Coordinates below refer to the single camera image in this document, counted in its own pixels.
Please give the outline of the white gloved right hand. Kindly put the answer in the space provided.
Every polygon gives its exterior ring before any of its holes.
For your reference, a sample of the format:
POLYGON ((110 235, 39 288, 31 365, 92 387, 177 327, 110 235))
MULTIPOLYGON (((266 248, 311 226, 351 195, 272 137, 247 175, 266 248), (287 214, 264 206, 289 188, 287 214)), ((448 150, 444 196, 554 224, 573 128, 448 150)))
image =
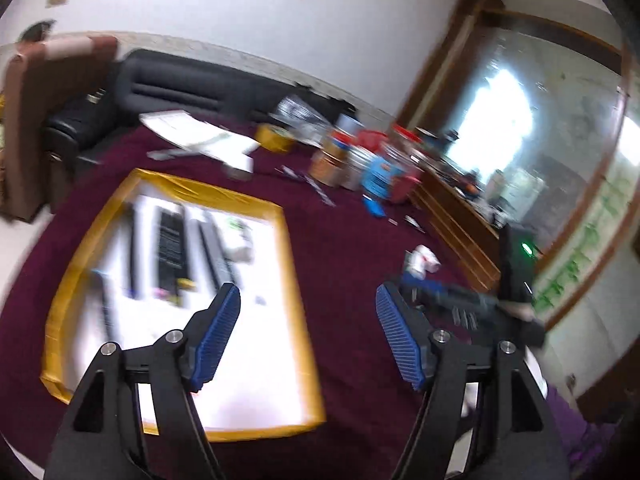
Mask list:
MULTIPOLYGON (((548 382, 544 379, 540 365, 534 356, 532 350, 528 347, 525 348, 525 363, 532 374, 534 381, 536 382, 538 389, 542 396, 546 398, 549 392, 548 382)), ((478 382, 467 382, 464 389, 464 397, 461 409, 461 416, 470 416, 477 408, 478 389, 480 384, 478 382)))

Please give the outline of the purple sleeved right forearm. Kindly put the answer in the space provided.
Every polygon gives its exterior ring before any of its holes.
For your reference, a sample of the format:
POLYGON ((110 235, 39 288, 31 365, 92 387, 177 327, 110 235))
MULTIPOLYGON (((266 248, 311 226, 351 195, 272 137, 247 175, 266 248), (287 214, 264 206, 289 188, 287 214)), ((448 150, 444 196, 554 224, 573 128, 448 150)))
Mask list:
POLYGON ((587 422, 553 386, 548 387, 546 401, 560 435, 562 448, 570 466, 570 475, 578 479, 605 456, 618 426, 608 422, 587 422))

